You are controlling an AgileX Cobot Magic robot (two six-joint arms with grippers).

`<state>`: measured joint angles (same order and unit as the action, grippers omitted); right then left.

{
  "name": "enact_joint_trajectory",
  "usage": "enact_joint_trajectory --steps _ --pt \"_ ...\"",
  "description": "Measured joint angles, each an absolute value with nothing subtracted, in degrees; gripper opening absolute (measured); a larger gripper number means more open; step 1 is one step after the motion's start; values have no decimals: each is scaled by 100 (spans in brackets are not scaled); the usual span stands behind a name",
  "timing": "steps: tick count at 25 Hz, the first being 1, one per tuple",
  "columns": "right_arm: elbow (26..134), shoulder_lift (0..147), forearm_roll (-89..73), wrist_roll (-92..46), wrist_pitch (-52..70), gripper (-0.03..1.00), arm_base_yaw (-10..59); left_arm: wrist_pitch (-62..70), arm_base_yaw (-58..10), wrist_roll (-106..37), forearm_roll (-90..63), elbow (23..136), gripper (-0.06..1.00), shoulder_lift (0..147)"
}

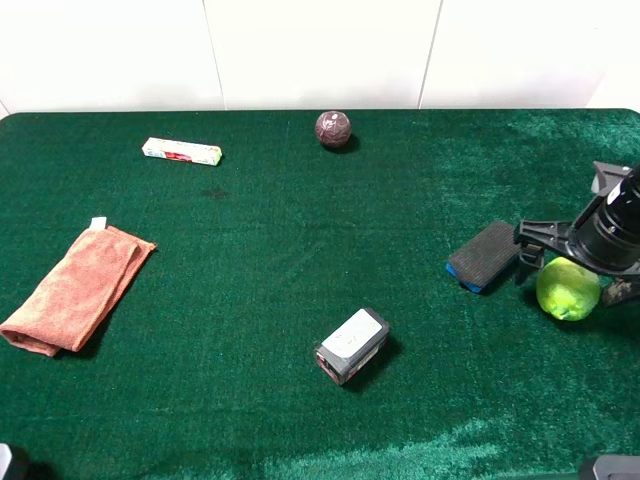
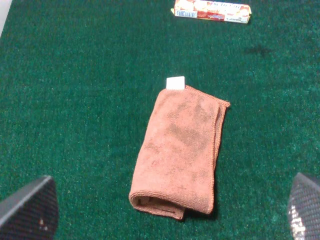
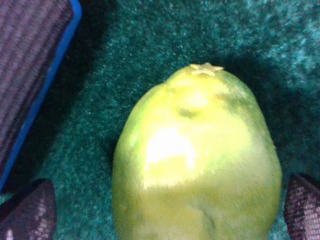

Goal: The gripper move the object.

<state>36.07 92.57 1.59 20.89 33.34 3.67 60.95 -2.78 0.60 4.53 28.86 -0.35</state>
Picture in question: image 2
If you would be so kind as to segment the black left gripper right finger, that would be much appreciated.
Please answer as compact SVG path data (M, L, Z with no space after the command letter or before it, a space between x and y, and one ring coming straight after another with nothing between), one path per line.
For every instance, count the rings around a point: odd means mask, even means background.
M320 179L301 172L293 179L287 218L295 240L320 238Z

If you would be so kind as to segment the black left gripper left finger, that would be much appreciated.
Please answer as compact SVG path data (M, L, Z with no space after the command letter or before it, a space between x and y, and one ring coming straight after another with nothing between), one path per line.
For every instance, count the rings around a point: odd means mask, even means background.
M54 178L41 176L0 202L2 240L52 240L59 222Z

